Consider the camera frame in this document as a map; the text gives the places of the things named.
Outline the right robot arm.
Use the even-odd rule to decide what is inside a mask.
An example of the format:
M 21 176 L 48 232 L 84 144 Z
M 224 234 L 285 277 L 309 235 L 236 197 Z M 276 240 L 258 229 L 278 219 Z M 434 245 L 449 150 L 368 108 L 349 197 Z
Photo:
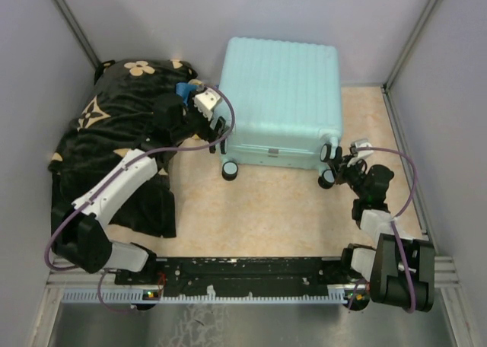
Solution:
M 434 247 L 399 231 L 399 218 L 386 204 L 394 172 L 380 164 L 364 167 L 365 160 L 356 154 L 333 161 L 336 183 L 349 185 L 357 196 L 352 219 L 374 242 L 373 247 L 346 248 L 340 274 L 351 283 L 363 278 L 371 300 L 378 304 L 428 312 L 434 303 Z

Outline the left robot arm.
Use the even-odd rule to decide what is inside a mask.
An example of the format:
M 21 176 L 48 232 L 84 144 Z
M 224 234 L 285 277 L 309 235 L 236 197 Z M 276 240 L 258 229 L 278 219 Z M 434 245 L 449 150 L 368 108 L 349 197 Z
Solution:
M 214 148 L 231 135 L 235 123 L 226 123 L 215 115 L 216 107 L 227 101 L 217 87 L 192 91 L 187 98 L 171 94 L 170 106 L 163 115 L 177 119 L 177 136 L 169 145 L 149 151 L 128 150 L 90 190 L 71 202 L 56 203 L 52 234 L 44 251 L 45 264 L 51 270 L 61 270 L 49 259 L 54 253 L 71 263 L 69 269 L 81 268 L 88 273 L 126 270 L 144 284 L 153 282 L 158 274 L 155 254 L 138 244 L 111 241 L 105 228 L 132 195 L 158 175 L 158 154 L 182 151 L 181 143 L 195 134 L 205 139 L 203 149 Z

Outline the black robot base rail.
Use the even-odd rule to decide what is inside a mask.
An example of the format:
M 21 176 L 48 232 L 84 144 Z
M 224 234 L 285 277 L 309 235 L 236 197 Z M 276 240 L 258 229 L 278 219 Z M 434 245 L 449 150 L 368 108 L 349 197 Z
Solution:
M 327 296 L 331 285 L 353 284 L 361 275 L 339 257 L 168 257 L 141 272 L 120 270 L 117 285 L 160 285 L 167 297 Z

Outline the light blue hard-shell suitcase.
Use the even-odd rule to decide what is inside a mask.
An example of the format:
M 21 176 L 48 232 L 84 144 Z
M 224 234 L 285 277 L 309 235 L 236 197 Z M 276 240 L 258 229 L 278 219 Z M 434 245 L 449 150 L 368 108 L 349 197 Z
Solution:
M 233 37 L 216 109 L 235 118 L 221 161 L 324 172 L 324 145 L 343 135 L 339 55 L 333 46 Z

